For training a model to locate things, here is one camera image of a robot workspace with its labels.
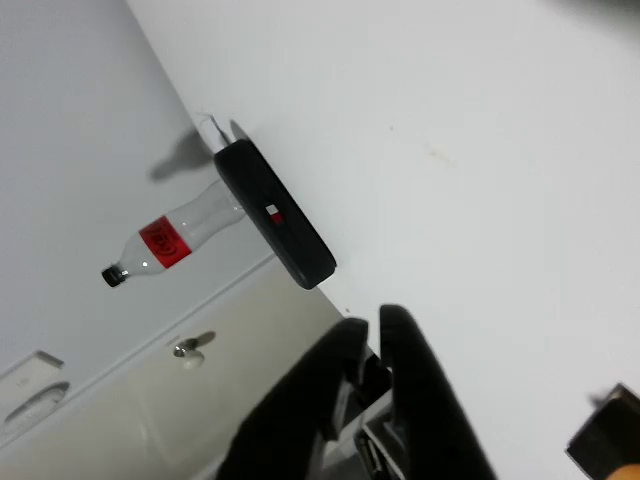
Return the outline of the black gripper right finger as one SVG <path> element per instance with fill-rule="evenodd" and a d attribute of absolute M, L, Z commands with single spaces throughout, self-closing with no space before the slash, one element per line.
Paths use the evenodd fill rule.
<path fill-rule="evenodd" d="M 416 320 L 400 305 L 379 310 L 381 360 L 391 369 L 394 421 L 409 479 L 494 479 L 488 458 Z"/>

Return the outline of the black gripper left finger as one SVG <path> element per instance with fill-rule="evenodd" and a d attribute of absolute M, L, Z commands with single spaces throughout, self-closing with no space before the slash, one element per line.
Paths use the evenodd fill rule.
<path fill-rule="evenodd" d="M 367 358 L 368 323 L 332 326 L 241 423 L 219 479 L 315 479 L 326 444 L 338 439 Z"/>

